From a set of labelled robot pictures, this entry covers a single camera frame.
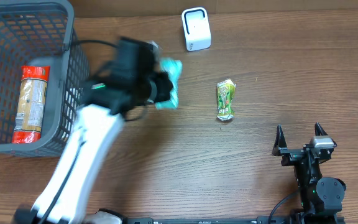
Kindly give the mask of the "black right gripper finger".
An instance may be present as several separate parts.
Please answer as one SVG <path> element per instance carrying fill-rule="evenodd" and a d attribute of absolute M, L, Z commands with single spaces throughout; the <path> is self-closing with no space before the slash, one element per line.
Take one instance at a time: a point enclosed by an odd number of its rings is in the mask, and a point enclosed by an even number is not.
<path fill-rule="evenodd" d="M 276 133 L 276 139 L 274 144 L 274 149 L 286 149 L 287 143 L 284 137 L 282 126 L 279 124 L 277 126 L 277 133 Z"/>
<path fill-rule="evenodd" d="M 314 125 L 314 132 L 315 132 L 316 136 L 327 136 L 328 135 L 318 122 L 316 122 Z"/>

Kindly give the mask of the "teal wipes packet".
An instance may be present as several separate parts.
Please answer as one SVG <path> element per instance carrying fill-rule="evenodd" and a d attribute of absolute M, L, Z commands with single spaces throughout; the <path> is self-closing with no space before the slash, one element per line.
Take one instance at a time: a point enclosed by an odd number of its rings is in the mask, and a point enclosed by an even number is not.
<path fill-rule="evenodd" d="M 170 99 L 156 103 L 155 107 L 158 110 L 175 110 L 178 108 L 178 80 L 182 73 L 183 64 L 180 60 L 162 58 L 160 61 L 160 69 L 168 73 L 173 88 L 170 91 Z"/>

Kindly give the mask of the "green snack packet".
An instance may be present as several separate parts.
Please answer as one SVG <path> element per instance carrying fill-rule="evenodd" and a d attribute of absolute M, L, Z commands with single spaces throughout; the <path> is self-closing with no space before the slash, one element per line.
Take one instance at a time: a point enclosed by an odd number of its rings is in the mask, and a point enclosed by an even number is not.
<path fill-rule="evenodd" d="M 227 79 L 217 84 L 217 118 L 221 121 L 229 121 L 234 117 L 232 101 L 234 98 L 236 84 Z"/>

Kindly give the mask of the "orange noodle packet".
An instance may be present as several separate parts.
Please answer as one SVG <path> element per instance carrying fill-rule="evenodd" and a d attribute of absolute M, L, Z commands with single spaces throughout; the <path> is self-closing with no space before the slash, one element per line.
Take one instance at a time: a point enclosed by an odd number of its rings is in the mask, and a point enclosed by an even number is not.
<path fill-rule="evenodd" d="M 12 136 L 13 144 L 27 144 L 41 138 L 50 67 L 24 65 Z"/>

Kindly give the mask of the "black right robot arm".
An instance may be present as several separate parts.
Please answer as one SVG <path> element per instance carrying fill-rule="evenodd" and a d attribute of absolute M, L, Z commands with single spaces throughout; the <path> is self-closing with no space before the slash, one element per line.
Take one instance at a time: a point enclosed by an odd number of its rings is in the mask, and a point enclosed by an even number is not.
<path fill-rule="evenodd" d="M 323 177 L 320 165 L 331 159 L 336 142 L 319 123 L 314 136 L 301 149 L 289 149 L 281 125 L 277 126 L 273 156 L 282 158 L 282 166 L 292 166 L 301 199 L 302 209 L 295 212 L 297 222 L 334 222 L 342 211 L 346 185 L 341 179 Z"/>

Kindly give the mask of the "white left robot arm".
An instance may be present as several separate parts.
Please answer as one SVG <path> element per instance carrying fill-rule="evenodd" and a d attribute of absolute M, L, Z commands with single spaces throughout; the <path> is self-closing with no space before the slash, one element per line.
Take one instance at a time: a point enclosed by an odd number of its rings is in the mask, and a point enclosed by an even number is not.
<path fill-rule="evenodd" d="M 13 223 L 83 223 L 104 159 L 136 106 L 167 101 L 177 89 L 168 72 L 94 77 L 84 86 L 70 137 L 45 190 L 31 208 L 19 207 Z"/>

